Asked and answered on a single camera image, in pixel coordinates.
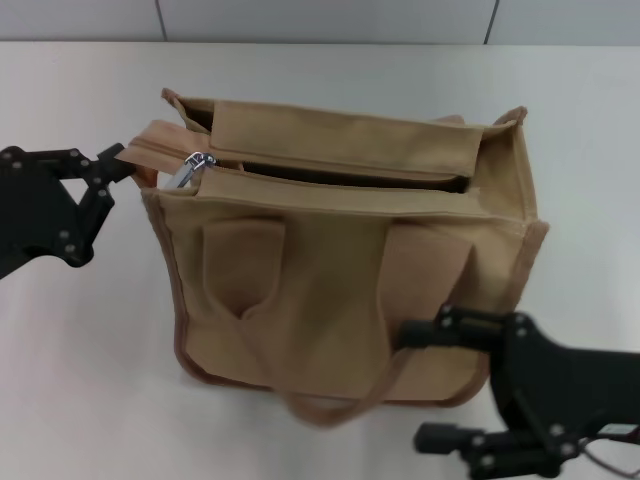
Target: screw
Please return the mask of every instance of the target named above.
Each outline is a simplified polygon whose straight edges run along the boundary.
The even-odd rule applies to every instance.
[[[477,437],[473,437],[471,439],[471,445],[473,445],[474,447],[481,447],[482,445],[484,445],[484,437],[482,435],[478,435]]]
[[[554,425],[551,425],[549,433],[551,433],[551,435],[553,435],[554,437],[559,437],[560,435],[564,435],[564,427],[559,423],[556,423]]]
[[[570,457],[576,453],[576,447],[571,443],[563,443],[560,446],[560,453],[565,457]]]
[[[484,468],[492,468],[496,464],[496,459],[493,455],[485,455],[480,459],[480,465]]]

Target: bag handle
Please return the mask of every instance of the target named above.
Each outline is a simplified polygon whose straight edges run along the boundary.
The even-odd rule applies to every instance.
[[[255,338],[243,328],[240,318],[234,315],[226,305],[212,293],[213,289],[209,288],[206,276],[204,279],[204,289],[211,308],[228,324],[231,331],[237,336],[249,355],[254,359],[256,365],[268,380],[271,388],[280,395],[287,407],[289,407],[291,413],[299,420],[317,427],[334,427],[340,425],[378,405],[393,388],[396,380],[411,358],[412,351],[409,349],[396,351],[376,382],[363,398],[349,401],[347,405],[340,407],[323,407],[304,395],[293,392],[286,385],[277,368],[271,365],[271,362]]]
[[[245,228],[251,222],[256,224],[258,220],[255,219],[243,219],[238,220],[243,222]],[[225,222],[221,222],[219,227],[222,226],[224,231]],[[238,344],[244,350],[244,352],[255,362],[255,366],[261,371],[264,379],[272,387],[272,389],[280,395],[285,401],[291,413],[300,420],[307,423],[320,426],[320,427],[332,427],[344,423],[354,417],[370,410],[377,404],[385,400],[388,393],[394,387],[397,379],[402,374],[403,370],[407,366],[407,363],[412,358],[413,350],[400,350],[392,352],[391,357],[386,362],[386,365],[382,368],[382,371],[378,374],[377,379],[369,387],[363,397],[357,400],[349,400],[347,404],[339,407],[326,407],[318,404],[312,398],[307,395],[296,393],[290,386],[290,380],[286,376],[286,372],[283,372],[280,368],[274,365],[273,361],[266,354],[264,347],[261,344],[261,340],[256,338],[252,330],[245,327],[250,325],[248,317],[251,315],[251,311],[254,309],[268,310],[268,304],[276,298],[279,285],[279,271],[282,268],[282,245],[284,244],[285,229],[276,227],[273,223],[271,226],[274,228],[272,232],[278,232],[274,234],[273,238],[277,240],[271,242],[269,236],[261,237],[257,231],[244,231],[244,241],[240,238],[235,238],[233,242],[229,237],[225,241],[221,240],[220,244],[209,244],[209,248],[204,249],[203,265],[207,271],[212,271],[216,266],[220,269],[218,276],[204,274],[202,278],[204,287],[204,296],[208,306],[214,312],[218,321],[224,322],[227,325],[228,331],[235,337]],[[225,238],[224,235],[220,235],[218,230],[219,239]],[[258,242],[257,245],[251,244],[251,242]],[[231,243],[234,248],[239,248],[239,251],[234,253],[225,248],[226,243]],[[250,249],[256,257],[248,257],[242,254],[243,249]],[[419,256],[420,252],[425,249],[431,251],[434,258],[415,258]],[[233,280],[225,282],[221,280],[220,276],[223,272],[226,272],[228,268],[235,265],[233,268],[235,274],[244,272],[248,274],[243,265],[238,265],[236,262],[232,262],[231,258],[238,258],[245,262],[249,262],[250,265],[260,265],[261,255],[259,252],[264,250],[264,255],[268,257],[275,256],[277,258],[275,262],[269,262],[271,267],[269,270],[272,273],[262,277],[258,274],[258,270],[254,271],[252,279],[255,279],[255,283],[245,285],[250,288],[251,292],[258,292],[257,297],[262,298],[262,301],[258,301],[257,297],[251,300],[240,300],[242,296],[238,295],[236,284]],[[448,238],[442,235],[435,235],[429,231],[423,231],[422,227],[417,225],[395,225],[389,228],[386,235],[385,253],[393,252],[393,261],[385,262],[385,259],[389,259],[385,253],[383,253],[383,259],[380,265],[378,287],[376,289],[376,295],[379,295],[380,309],[383,309],[388,314],[387,324],[392,330],[395,330],[402,319],[407,318],[410,315],[413,318],[428,318],[430,313],[427,313],[430,308],[415,307],[416,304],[421,304],[420,299],[427,299],[427,303],[430,305],[439,306],[440,303],[445,301],[450,296],[451,291],[455,288],[459,279],[462,276],[464,266],[466,265],[471,246],[467,242],[460,242],[456,239]],[[454,256],[456,260],[446,260],[447,257]],[[399,290],[395,286],[388,285],[392,278],[406,277],[407,264],[411,262],[412,265],[419,265],[418,269],[421,272],[438,272],[438,277],[441,277],[441,281],[436,282],[435,285],[430,285],[428,291],[422,291],[422,288],[411,282],[411,285],[404,285]],[[266,283],[262,283],[260,279],[271,278]],[[402,314],[400,311],[394,308],[394,299],[398,299],[403,304],[414,305],[414,307],[405,311]]]

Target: white wall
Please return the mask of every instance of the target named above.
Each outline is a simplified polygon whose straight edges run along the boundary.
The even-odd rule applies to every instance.
[[[0,40],[640,45],[638,18],[640,0],[0,0]]]

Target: bag strap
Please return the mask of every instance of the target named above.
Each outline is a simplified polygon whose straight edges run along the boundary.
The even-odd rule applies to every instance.
[[[240,319],[212,293],[213,289],[208,287],[206,277],[204,281],[205,295],[211,308],[228,324],[231,331],[246,348],[247,353],[254,359],[271,388],[280,395],[296,418],[317,427],[340,425],[381,403],[393,388],[411,358],[412,351],[409,349],[396,351],[364,397],[358,400],[350,400],[347,405],[339,407],[321,406],[309,397],[296,393],[289,388],[278,369],[271,365],[256,339],[243,328]]]

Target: zipper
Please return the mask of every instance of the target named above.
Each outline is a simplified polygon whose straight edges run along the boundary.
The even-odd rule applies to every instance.
[[[147,130],[135,137],[129,144],[130,147],[137,147],[149,153],[153,152],[155,155],[151,158],[157,166],[149,158],[140,158],[138,162],[132,159],[133,163],[140,163],[159,171],[176,172],[174,162],[180,162],[177,172],[164,188],[184,187],[197,170],[220,165],[220,159],[211,153],[204,153],[209,145],[208,138],[206,141],[200,138],[203,134],[196,134],[176,125],[168,123],[165,125],[165,123],[167,122],[160,120],[152,122]],[[277,159],[271,159],[274,163],[264,163],[264,161],[260,161],[263,159],[251,158],[252,155],[248,155],[249,158],[246,159],[240,155],[235,156],[238,158],[227,158],[226,156],[225,158],[229,162],[242,164],[243,170],[247,173],[320,185],[464,193],[469,184],[469,178],[455,174],[430,174],[431,178],[424,178],[423,175],[420,175],[416,178],[416,175],[411,172],[402,172],[404,175],[399,175],[400,172],[384,172],[385,175],[383,172],[375,172],[375,168],[356,169],[353,166],[345,168],[344,165],[333,165],[335,170],[327,170],[327,165],[322,165],[324,168],[317,168],[319,167],[317,162],[309,161],[299,161],[298,163],[304,164],[304,168],[300,168],[300,166],[292,166],[287,164],[290,162],[284,161],[278,161],[279,165],[274,164]]]
[[[213,167],[217,164],[218,159],[210,153],[194,152],[186,158],[184,164],[171,177],[164,188],[182,188],[191,180],[196,171],[203,167]]]

